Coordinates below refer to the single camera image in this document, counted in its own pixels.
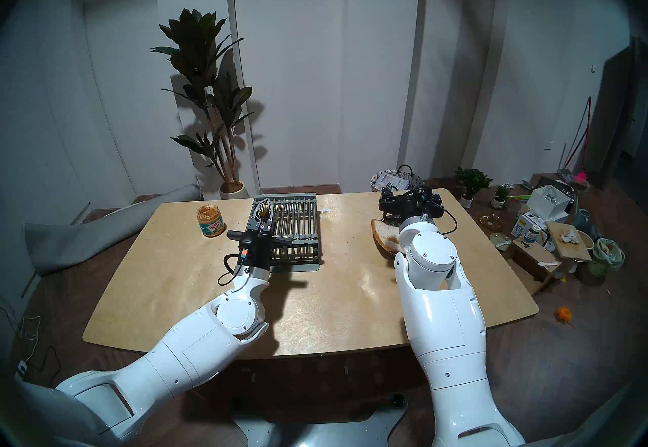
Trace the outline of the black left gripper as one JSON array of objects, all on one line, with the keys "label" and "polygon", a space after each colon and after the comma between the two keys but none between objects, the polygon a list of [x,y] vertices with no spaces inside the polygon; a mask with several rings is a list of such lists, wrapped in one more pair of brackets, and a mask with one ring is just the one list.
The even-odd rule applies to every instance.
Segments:
[{"label": "black left gripper", "polygon": [[227,237],[238,242],[236,267],[270,269],[273,250],[293,244],[290,236],[273,235],[275,220],[273,201],[253,201],[248,230],[227,231]]}]

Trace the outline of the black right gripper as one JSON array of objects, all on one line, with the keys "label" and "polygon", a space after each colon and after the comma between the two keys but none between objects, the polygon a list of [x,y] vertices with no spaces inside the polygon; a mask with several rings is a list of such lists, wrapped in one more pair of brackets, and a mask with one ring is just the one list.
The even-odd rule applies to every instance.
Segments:
[{"label": "black right gripper", "polygon": [[383,220],[394,222],[404,222],[413,217],[431,222],[441,218],[446,212],[441,196],[433,191],[405,191],[396,194],[393,186],[382,188],[378,209],[383,213]]}]

